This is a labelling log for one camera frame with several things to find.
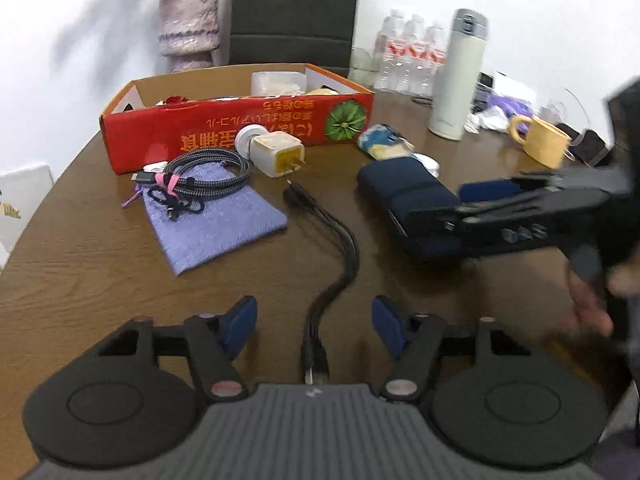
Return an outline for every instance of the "gray thermos lid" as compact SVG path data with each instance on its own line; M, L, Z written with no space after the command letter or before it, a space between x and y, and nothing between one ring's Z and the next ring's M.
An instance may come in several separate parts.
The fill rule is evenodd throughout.
M453 17L451 30L475 36L476 38L486 41L489 22L479 12L471 9L458 9L456 15Z

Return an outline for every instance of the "hand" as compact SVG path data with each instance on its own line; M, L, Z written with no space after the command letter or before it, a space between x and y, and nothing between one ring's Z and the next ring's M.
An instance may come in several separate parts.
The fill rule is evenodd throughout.
M604 300L571 269L568 270L567 281L569 294L574 300L571 326L588 327L603 335L611 335L613 322L605 310ZM611 269L607 276L607 288L620 297L640 294L640 246L626 262Z

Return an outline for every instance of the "bottle cap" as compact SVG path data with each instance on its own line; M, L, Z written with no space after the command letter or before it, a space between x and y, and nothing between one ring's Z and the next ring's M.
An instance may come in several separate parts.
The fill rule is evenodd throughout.
M236 135L236 140L234 142L236 146L236 152L244 156L244 158L248 158L249 160L251 160L251 139L257 137L258 135L268 133L269 131L267 130L267 128L265 128L261 124L249 124L248 126L245 126Z

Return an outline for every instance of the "white power adapter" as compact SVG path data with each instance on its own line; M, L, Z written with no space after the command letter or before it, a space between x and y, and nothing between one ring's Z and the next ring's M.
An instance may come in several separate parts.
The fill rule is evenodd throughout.
M305 161L305 147L287 132L269 132L261 124L249 124L236 135L236 151L270 177L297 171Z

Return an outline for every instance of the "mug handle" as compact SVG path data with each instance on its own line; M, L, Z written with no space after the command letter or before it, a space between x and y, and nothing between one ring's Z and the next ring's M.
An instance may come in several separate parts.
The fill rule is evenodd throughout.
M514 115L509 122L509 135L518 144L523 145L525 140L518 133L518 124L520 123L533 124L533 119L524 115Z

